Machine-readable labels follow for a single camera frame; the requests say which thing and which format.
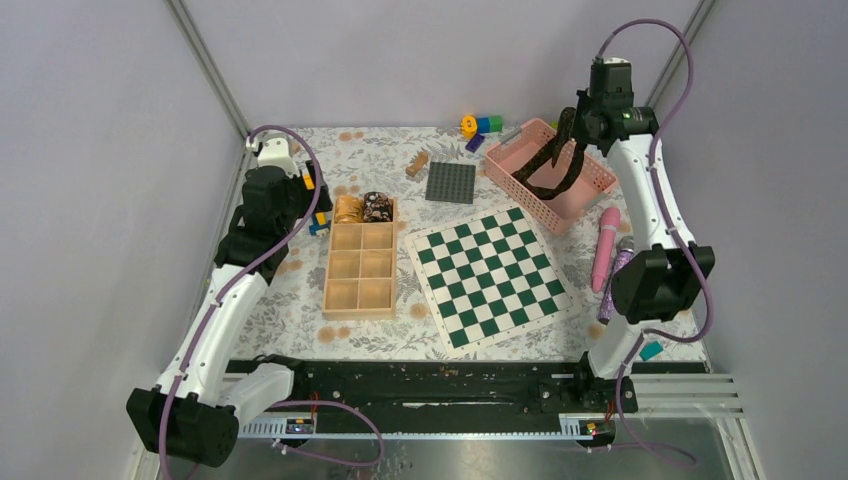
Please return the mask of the pink toy microphone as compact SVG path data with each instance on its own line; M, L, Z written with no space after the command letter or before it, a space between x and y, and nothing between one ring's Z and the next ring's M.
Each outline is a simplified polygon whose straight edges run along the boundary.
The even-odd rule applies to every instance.
M591 271L591 289L600 293L610 269L612 250L615 245L621 212L617 207L605 209L599 220L599 235Z

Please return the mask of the small wooden arch block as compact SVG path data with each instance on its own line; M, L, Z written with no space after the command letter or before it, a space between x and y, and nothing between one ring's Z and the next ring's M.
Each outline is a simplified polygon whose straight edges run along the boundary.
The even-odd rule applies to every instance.
M412 162L406 166L406 175L414 178L428 162L429 154L426 151L420 151Z

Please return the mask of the purple glitter toy microphone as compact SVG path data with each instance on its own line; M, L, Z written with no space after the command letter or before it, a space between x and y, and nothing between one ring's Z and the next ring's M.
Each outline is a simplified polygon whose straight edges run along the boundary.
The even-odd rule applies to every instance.
M604 295L599 307L597 320L606 326L615 311L614 301L612 299L612 284L613 277L621 270L634 256L634 238L630 235L623 237L617 244L616 256L608 276Z

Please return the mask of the rolled golden tie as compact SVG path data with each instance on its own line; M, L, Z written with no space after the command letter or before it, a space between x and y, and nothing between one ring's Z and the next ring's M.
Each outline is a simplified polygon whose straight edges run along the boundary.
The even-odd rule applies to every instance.
M364 201L353 195L341 195L336 199L333 214L334 224L355 224L364 222Z

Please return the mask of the rolled floral black tie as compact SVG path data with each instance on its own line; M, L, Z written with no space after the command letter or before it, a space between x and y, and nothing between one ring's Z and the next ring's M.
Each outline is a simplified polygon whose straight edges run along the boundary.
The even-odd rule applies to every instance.
M363 196L363 221L383 223L393 221L393 205L384 192L371 191Z

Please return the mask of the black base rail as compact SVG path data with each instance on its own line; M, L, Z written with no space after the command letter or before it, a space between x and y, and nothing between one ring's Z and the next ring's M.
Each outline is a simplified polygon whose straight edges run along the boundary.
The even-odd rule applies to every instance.
M356 408L384 435L547 433L562 414L603 418L610 390L594 398L572 394L575 362L319 361L281 355L232 360L229 374L263 363L294 373L291 397L318 399L305 407L319 434L368 434Z

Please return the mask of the purple toy brick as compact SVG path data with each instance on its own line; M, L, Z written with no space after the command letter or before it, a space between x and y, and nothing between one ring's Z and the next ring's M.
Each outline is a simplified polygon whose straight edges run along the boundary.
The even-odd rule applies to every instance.
M465 149L468 152L476 153L486 140L485 136L480 133L475 133L466 143Z

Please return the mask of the blue toy brick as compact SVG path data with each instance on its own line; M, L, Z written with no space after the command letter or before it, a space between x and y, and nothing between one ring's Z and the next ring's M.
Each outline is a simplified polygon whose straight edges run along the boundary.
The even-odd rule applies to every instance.
M477 132L487 134L491 132L491 121L489 117L476 117Z

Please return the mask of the wooden compartment box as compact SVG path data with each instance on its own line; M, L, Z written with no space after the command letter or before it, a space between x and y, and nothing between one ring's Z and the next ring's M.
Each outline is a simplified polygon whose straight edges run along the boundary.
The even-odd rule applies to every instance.
M381 204L387 221L330 227L323 317L331 321L389 320L396 316L397 203Z

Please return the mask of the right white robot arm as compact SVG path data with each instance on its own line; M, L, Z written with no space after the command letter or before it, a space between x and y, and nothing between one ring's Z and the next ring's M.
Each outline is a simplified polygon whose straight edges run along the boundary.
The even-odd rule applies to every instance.
M715 265L711 247L697 244L682 219L661 155L653 110L637 107L631 64L596 57L589 85L578 91L571 133L575 148L596 147L619 180L632 225L635 254L611 279L615 312L602 337L581 357L569 395L583 410L614 405L633 412L624 384L645 335L692 306Z

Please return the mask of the yellow toy ladder vehicle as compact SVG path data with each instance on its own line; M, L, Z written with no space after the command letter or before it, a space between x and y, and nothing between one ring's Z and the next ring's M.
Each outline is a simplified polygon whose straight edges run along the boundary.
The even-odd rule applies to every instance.
M313 179L315 173L314 164L311 160L305 162L306 170L303 172L303 181L308 191L316 188L316 183ZM312 236L325 236L330 229L331 218L330 214L333 210L332 199L330 198L328 186L321 181L319 187L319 201L311 217L312 224L309 226L309 233Z

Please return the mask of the black key-patterned necktie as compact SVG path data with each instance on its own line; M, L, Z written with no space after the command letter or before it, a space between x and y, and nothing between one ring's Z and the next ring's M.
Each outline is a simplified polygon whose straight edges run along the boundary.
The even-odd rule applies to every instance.
M530 182L530 178L543 166L549 164L552 168L556 167L565 146L574 139L572 129L576 115L575 107L565 107L559 115L555 135L524 166L512 173L515 180L540 200L553 200L565 193L576 183L582 172L587 145L575 142L568 169L554 188L541 187Z

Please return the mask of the green toy brick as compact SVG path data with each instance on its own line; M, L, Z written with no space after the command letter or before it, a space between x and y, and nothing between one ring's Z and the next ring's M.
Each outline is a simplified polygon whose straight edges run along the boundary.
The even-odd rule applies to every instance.
M492 115L487 117L488 121L488 131L490 133L501 132L503 129L503 119L500 115Z

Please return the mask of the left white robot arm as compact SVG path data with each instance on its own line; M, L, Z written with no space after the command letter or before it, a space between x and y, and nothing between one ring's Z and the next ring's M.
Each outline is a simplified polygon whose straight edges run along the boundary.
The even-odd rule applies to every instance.
M241 428L277 402L296 411L310 385L284 366L260 367L226 387L223 377L248 317L265 295L288 244L320 211L332 207L323 172L308 160L286 171L250 169L241 203L214 257L207 292L186 338L154 387L136 388L126 410L151 453L218 467Z

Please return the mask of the teal small block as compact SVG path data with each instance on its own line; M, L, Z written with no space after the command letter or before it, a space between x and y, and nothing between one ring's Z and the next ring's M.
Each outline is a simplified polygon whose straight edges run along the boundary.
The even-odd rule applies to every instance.
M658 341L646 343L639 351L639 358L643 362L647 362L663 352L663 346Z

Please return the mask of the green white chessboard mat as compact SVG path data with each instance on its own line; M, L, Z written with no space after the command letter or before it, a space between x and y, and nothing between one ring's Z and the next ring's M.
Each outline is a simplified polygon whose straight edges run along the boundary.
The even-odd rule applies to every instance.
M516 203L414 231L405 246L452 357L584 310L534 219Z

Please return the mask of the yellow round toy block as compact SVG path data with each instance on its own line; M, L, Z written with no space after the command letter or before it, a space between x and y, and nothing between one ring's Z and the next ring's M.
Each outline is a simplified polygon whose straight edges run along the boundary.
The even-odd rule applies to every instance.
M463 116L460 121L460 132L466 139L473 138L478 132L477 119L472 115Z

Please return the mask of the grey studded baseplate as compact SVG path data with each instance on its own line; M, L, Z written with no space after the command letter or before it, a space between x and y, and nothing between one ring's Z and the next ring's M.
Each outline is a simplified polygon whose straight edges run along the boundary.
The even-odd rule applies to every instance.
M425 199L472 204L476 175L476 167L471 164L432 162L428 171Z

